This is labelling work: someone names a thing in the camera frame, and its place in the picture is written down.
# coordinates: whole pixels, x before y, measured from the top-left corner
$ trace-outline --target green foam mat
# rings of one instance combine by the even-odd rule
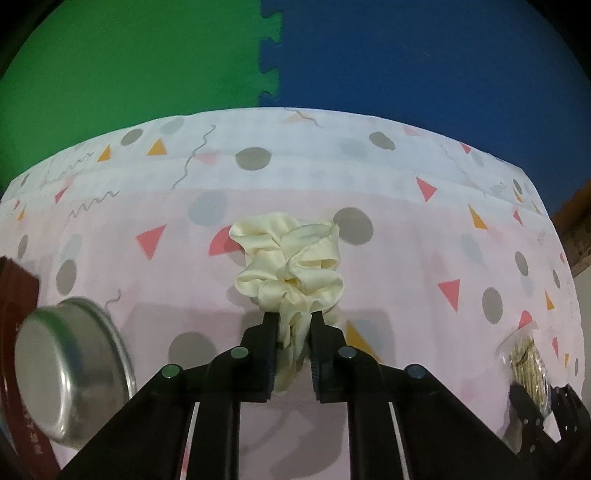
[[[258,0],[65,0],[0,80],[0,185],[88,138],[150,119],[257,105],[276,92]]]

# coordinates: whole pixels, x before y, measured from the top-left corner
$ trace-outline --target pink patterned tablecloth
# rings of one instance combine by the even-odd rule
[[[528,177],[397,122],[244,109],[111,132],[10,184],[0,247],[40,277],[41,305],[103,305],[141,387],[166,363],[209,362],[261,321],[233,286],[245,263],[228,227],[274,210],[339,224],[348,337],[382,363],[425,365],[499,436],[509,382],[495,351],[520,322],[538,325],[551,382],[580,392],[573,279]],[[287,395],[243,407],[241,478],[346,478],[346,422],[345,406],[314,401],[304,370]],[[55,451],[62,465],[75,453]]]

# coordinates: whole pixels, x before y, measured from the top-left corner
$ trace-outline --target plastic bag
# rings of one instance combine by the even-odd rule
[[[535,346],[532,332],[535,323],[510,334],[497,349],[511,382],[521,384],[530,395],[540,413],[546,418],[552,411],[550,404],[550,382],[544,361]]]

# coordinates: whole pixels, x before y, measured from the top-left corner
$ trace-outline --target metal bowl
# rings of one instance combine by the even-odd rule
[[[37,426],[77,449],[135,394],[123,341],[102,309],[81,297],[39,308],[23,321],[15,369]]]

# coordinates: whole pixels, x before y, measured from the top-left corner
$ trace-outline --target scrunchie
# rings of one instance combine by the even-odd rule
[[[238,220],[230,238],[246,255],[236,289],[256,299],[264,312],[279,312],[275,391],[286,391],[309,353],[311,313],[328,312],[343,293],[336,272],[339,227],[302,225],[287,213],[273,212]],[[331,323],[331,316],[326,320]]]

